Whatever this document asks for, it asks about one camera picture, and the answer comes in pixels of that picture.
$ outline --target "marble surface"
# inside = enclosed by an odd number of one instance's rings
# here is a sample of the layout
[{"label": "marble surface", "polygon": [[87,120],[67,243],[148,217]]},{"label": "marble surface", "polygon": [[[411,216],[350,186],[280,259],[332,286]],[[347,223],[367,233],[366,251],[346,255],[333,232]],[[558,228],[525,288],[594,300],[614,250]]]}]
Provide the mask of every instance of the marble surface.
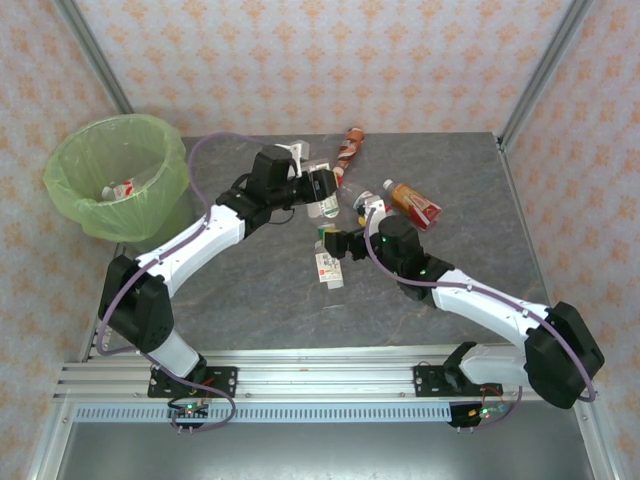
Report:
[{"label": "marble surface", "polygon": [[[342,135],[262,138],[306,140],[312,159],[333,159],[342,141]],[[185,139],[188,149],[195,141]],[[235,139],[212,141],[197,157],[198,185],[214,201],[250,171],[258,150]],[[421,233],[426,251],[506,293],[546,301],[490,133],[367,135],[345,178],[372,191],[382,191],[387,178],[409,183],[443,208],[438,224]],[[287,215],[277,212],[272,220]],[[357,228],[355,212],[341,205],[336,224]],[[503,341],[413,302],[368,260],[342,260],[345,286],[328,291],[318,282],[317,239],[306,207],[297,207],[290,223],[265,225],[214,258],[173,298],[178,331],[198,350]]]}]

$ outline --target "green trash bag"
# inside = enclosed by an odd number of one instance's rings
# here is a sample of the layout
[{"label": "green trash bag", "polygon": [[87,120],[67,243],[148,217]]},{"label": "green trash bag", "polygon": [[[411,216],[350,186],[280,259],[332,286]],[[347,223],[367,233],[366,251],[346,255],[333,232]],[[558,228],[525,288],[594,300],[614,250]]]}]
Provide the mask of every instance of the green trash bag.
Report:
[{"label": "green trash bag", "polygon": [[[129,196],[104,201],[105,187],[155,168],[155,176]],[[141,250],[161,245],[193,219],[193,213],[176,211],[189,184],[185,146],[175,128],[151,115],[111,117],[70,135],[49,159],[44,183],[60,213],[85,233],[146,243]],[[159,231],[163,238],[150,244]]]}]

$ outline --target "green plastic bag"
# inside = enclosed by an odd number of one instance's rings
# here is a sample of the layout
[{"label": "green plastic bag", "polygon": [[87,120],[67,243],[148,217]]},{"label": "green plastic bag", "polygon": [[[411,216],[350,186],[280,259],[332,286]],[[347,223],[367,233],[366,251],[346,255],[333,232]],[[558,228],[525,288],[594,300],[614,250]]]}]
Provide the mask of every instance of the green plastic bag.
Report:
[{"label": "green plastic bag", "polygon": [[[88,235],[142,242],[170,216],[176,217],[172,211],[189,184],[184,158],[185,146],[171,125],[151,115],[120,115],[70,135],[49,159],[44,183],[60,213],[81,224]],[[102,200],[106,186],[155,167],[155,176],[130,196]],[[191,221],[177,216],[182,219],[173,228],[162,228],[166,238],[161,242]]]}]

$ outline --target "patterned wallpaper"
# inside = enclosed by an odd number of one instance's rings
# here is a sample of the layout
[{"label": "patterned wallpaper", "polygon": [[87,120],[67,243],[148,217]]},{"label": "patterned wallpaper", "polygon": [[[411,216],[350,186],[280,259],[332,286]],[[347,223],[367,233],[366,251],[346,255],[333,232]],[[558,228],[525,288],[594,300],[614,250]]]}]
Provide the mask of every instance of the patterned wallpaper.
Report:
[{"label": "patterned wallpaper", "polygon": [[52,1],[0,2],[0,46],[0,477],[23,479],[113,251],[56,211],[42,174],[67,134],[115,111]]},{"label": "patterned wallpaper", "polygon": [[509,155],[556,300],[586,317],[640,472],[640,4],[596,0]]},{"label": "patterned wallpaper", "polygon": [[185,135],[500,133],[570,0],[79,0]]}]

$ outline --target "trash can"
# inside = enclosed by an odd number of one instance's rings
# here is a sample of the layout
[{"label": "trash can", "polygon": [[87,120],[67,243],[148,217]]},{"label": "trash can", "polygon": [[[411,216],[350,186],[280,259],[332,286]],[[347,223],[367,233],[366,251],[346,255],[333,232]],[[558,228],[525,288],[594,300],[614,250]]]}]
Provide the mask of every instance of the trash can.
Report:
[{"label": "trash can", "polygon": [[[60,213],[85,233],[146,252],[194,220],[185,151],[163,120],[111,117],[67,137],[49,159],[44,183]],[[112,190],[122,194],[106,194]]]}]

